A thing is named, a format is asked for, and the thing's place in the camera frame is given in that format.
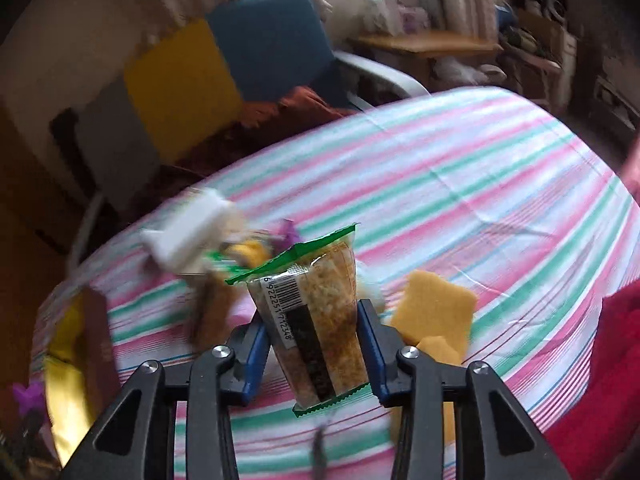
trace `silver bolt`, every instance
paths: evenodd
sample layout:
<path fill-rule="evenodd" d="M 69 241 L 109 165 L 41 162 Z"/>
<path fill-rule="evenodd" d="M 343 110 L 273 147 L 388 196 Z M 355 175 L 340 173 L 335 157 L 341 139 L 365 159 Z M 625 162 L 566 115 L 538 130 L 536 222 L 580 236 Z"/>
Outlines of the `silver bolt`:
<path fill-rule="evenodd" d="M 158 363 L 158 361 L 145 361 L 141 364 L 141 366 L 142 366 L 142 371 L 145 374 L 152 374 L 153 372 L 158 370 L 160 364 Z"/>
<path fill-rule="evenodd" d="M 403 346 L 400 353 L 407 359 L 415 359 L 420 355 L 420 351 L 415 346 Z"/>
<path fill-rule="evenodd" d="M 227 345 L 218 345 L 218 346 L 214 346 L 211 349 L 211 353 L 213 354 L 213 357 L 222 359 L 224 357 L 227 357 L 229 354 L 231 354 L 231 348 L 229 348 Z"/>
<path fill-rule="evenodd" d="M 478 361 L 471 365 L 471 371 L 475 374 L 487 375 L 489 373 L 489 365 L 482 361 Z"/>

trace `red blanket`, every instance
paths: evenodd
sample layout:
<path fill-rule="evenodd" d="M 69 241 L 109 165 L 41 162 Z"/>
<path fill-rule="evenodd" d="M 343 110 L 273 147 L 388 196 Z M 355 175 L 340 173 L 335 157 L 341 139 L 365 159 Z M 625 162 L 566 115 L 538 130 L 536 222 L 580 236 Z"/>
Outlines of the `red blanket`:
<path fill-rule="evenodd" d="M 587 391 L 545 436 L 574 480 L 595 480 L 640 425 L 640 281 L 602 301 Z"/>

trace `round table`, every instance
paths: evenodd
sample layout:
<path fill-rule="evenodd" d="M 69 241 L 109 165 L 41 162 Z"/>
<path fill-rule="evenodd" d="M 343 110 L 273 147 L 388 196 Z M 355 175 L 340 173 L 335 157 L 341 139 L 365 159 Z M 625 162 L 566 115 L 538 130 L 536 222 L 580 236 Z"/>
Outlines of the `round table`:
<path fill-rule="evenodd" d="M 562 123 L 497 88 L 459 89 L 359 114 L 242 160 L 202 182 L 255 226 L 296 221 L 304 239 L 359 222 L 354 249 L 382 284 L 390 311 L 413 269 L 479 298 L 466 362 L 487 361 L 541 430 L 581 395 L 601 300 L 640 274 L 639 209 L 615 174 Z M 121 380 L 142 361 L 191 358 L 191 293 L 149 271 L 138 237 L 163 205 L 93 254 L 42 305 L 32 378 L 50 334 L 86 283 L 109 299 Z M 242 478 L 308 478 L 314 430 L 329 422 L 329 478 L 389 478 L 388 416 L 367 387 L 296 419 L 270 366 L 255 402 L 232 413 Z M 184 472 L 178 407 L 176 477 Z M 445 478 L 453 478 L 454 449 Z"/>

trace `triangular cutout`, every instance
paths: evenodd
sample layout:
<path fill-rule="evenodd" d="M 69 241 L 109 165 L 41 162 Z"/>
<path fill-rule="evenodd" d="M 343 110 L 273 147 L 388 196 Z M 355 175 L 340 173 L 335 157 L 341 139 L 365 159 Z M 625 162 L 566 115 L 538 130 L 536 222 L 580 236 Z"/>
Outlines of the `triangular cutout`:
<path fill-rule="evenodd" d="M 489 403 L 494 414 L 494 426 L 500 454 L 509 456 L 533 450 L 533 439 L 526 428 L 521 425 L 504 397 L 498 392 L 491 392 Z"/>
<path fill-rule="evenodd" d="M 118 411 L 113 414 L 95 441 L 98 451 L 122 456 L 129 454 L 141 398 L 142 392 L 133 390 L 124 399 Z"/>

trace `snack package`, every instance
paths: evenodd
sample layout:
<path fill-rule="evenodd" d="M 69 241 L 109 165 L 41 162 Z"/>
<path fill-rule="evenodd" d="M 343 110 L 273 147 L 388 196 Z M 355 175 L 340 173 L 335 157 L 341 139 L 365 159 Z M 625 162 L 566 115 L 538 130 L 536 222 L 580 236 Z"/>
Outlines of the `snack package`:
<path fill-rule="evenodd" d="M 293 245 L 227 280 L 246 282 L 298 402 L 294 411 L 368 381 L 356 336 L 355 225 Z"/>

